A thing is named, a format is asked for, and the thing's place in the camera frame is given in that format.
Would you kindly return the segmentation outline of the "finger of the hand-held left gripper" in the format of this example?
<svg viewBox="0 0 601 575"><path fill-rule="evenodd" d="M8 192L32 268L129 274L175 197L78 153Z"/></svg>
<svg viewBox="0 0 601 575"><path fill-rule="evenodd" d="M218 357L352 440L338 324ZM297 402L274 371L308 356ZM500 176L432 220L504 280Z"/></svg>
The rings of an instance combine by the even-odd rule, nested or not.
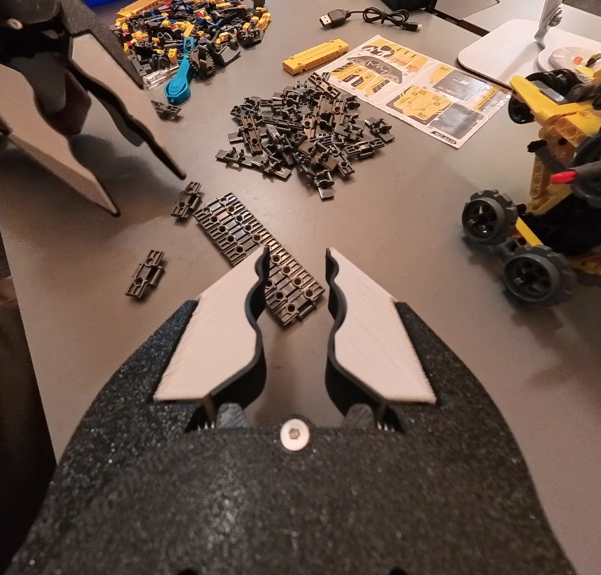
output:
<svg viewBox="0 0 601 575"><path fill-rule="evenodd" d="M168 151L162 125L144 83L122 48L111 52L91 33L70 39L70 64L76 78L106 108L117 128L131 143L146 143L179 179L184 170Z"/></svg>
<svg viewBox="0 0 601 575"><path fill-rule="evenodd" d="M68 139L43 117L33 87L18 70L1 66L1 129L19 150L113 216L120 211L101 182L73 155Z"/></svg>

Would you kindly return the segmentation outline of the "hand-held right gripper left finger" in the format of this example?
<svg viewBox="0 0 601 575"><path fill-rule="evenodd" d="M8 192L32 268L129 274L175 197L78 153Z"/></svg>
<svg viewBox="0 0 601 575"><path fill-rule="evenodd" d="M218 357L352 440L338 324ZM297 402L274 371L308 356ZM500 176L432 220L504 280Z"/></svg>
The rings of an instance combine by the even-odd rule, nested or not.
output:
<svg viewBox="0 0 601 575"><path fill-rule="evenodd" d="M214 418L224 404L246 408L259 398L266 361L258 319L269 267L270 249L260 246L196 298L155 403L199 403Z"/></svg>

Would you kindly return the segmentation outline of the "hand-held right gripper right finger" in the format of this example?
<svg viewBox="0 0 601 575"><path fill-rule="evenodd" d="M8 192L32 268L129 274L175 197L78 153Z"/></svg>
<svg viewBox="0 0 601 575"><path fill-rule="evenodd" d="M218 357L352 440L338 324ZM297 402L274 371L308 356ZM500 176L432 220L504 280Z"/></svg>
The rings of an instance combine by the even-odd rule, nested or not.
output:
<svg viewBox="0 0 601 575"><path fill-rule="evenodd" d="M345 421L396 421L403 406L438 399L405 326L402 305L335 248L326 250L328 310L325 383Z"/></svg>

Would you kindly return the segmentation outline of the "single grey track link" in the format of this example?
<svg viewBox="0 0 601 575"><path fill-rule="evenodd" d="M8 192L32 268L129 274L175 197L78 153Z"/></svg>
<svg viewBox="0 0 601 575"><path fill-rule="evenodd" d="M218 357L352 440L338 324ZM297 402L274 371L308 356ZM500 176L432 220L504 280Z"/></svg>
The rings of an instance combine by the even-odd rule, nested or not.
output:
<svg viewBox="0 0 601 575"><path fill-rule="evenodd" d="M202 183L189 182L178 196L171 211L171 216L178 220L187 219L193 212L198 210L202 200Z"/></svg>
<svg viewBox="0 0 601 575"><path fill-rule="evenodd" d="M165 273L164 257L164 251L149 251L144 261L138 264L125 295L141 300L151 288L155 288Z"/></svg>

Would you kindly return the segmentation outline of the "assembled grey track strip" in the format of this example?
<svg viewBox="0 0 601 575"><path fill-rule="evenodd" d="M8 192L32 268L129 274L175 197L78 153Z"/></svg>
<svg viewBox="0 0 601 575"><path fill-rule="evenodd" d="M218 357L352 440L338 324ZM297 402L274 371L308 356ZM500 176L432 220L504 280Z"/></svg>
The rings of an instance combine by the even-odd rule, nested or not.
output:
<svg viewBox="0 0 601 575"><path fill-rule="evenodd" d="M233 267L256 249L269 249L265 298L281 325L301 320L317 308L324 288L236 195L218 197L199 207L193 216Z"/></svg>

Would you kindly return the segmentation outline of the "pile of grey track links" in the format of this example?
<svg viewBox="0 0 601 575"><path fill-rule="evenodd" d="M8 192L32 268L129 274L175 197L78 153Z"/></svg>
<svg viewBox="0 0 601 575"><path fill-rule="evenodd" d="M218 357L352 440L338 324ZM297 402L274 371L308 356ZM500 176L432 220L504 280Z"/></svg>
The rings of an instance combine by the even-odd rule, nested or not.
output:
<svg viewBox="0 0 601 575"><path fill-rule="evenodd" d="M217 161L288 180L295 171L316 189L322 201L334 198L334 178L349 179L355 162L373 158L395 141L383 118L359 117L355 95L312 74L271 97L246 97L230 111L237 125L230 148Z"/></svg>

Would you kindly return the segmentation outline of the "clear plastic brick piece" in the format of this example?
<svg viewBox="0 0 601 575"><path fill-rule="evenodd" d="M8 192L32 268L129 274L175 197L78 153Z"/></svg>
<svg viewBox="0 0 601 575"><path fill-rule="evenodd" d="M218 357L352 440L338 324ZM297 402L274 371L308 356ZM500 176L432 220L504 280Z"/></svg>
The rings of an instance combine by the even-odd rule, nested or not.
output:
<svg viewBox="0 0 601 575"><path fill-rule="evenodd" d="M144 83L144 87L147 90L152 90L161 84L167 83L169 79L177 73L179 66L172 66L169 68L162 68L159 70L155 70L151 73L146 73L142 75L142 81Z"/></svg>

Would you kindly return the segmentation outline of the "blue plastic separator tool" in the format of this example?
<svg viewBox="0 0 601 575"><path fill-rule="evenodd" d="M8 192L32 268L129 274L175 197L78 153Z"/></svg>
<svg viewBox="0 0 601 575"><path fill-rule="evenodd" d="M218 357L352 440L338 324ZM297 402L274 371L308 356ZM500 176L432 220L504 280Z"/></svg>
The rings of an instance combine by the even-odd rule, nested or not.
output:
<svg viewBox="0 0 601 575"><path fill-rule="evenodd" d="M195 41L191 37L183 40L183 59L175 76L165 87L165 96L171 105L181 105L191 96L190 80L192 78L191 53L195 48Z"/></svg>

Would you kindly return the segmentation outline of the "pile of mixed brick parts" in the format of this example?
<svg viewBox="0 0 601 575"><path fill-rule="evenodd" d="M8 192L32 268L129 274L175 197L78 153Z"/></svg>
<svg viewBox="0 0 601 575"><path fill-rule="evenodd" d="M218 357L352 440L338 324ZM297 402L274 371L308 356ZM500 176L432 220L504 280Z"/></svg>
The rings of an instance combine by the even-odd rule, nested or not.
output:
<svg viewBox="0 0 601 575"><path fill-rule="evenodd" d="M179 66L183 40L195 41L192 77L207 79L262 42L271 21L266 0L137 0L110 27L142 76Z"/></svg>

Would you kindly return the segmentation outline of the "yellow brick panel piece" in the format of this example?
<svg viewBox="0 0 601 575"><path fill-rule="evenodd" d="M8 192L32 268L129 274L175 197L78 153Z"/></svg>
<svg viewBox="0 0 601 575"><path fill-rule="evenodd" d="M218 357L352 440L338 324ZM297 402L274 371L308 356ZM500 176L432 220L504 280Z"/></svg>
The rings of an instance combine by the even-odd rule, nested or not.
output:
<svg viewBox="0 0 601 575"><path fill-rule="evenodd" d="M349 44L341 39L321 43L282 61L282 68L290 75L317 68L347 53Z"/></svg>

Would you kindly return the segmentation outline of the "yellow grey sticker sheet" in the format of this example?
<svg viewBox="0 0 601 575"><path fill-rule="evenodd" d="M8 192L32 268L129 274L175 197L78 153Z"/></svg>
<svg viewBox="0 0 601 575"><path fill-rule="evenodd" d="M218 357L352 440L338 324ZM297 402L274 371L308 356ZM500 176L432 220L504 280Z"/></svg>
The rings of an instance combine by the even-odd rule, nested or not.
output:
<svg viewBox="0 0 601 575"><path fill-rule="evenodd" d="M463 146L510 92L462 69L374 36L320 67L330 84L455 148Z"/></svg>

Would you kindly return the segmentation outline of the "yellow black brick vehicle model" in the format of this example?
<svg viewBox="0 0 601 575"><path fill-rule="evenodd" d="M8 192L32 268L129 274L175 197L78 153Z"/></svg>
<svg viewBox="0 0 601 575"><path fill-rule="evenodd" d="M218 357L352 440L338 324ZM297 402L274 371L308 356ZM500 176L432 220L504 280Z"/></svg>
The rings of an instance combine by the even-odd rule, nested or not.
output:
<svg viewBox="0 0 601 575"><path fill-rule="evenodd" d="M462 211L466 238L497 246L507 293L526 305L569 298L578 271L600 277L600 68L515 75L508 115L537 122L527 203L497 189Z"/></svg>

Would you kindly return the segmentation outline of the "white lamp base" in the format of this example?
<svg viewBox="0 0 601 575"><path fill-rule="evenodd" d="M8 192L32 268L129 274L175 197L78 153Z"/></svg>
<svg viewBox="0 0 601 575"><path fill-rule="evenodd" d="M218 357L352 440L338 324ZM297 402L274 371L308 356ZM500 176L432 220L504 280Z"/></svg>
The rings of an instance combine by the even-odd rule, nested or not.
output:
<svg viewBox="0 0 601 575"><path fill-rule="evenodd" d="M580 33L561 24L563 0L545 0L538 20L507 21L463 49L457 60L465 69L509 87L513 76L567 68L576 73L600 53L600 17Z"/></svg>

